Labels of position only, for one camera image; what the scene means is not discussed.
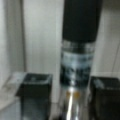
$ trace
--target white surface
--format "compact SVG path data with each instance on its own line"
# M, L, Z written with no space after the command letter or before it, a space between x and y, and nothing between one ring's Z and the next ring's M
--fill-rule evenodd
M21 120L20 101L16 101L0 112L0 120Z
M27 71L52 73L52 101L59 99L63 0L24 0Z
M120 45L120 1L103 0L92 75L113 76Z
M6 1L6 25L11 71L24 71L20 0Z
M8 56L5 0L0 0L0 88L11 74Z

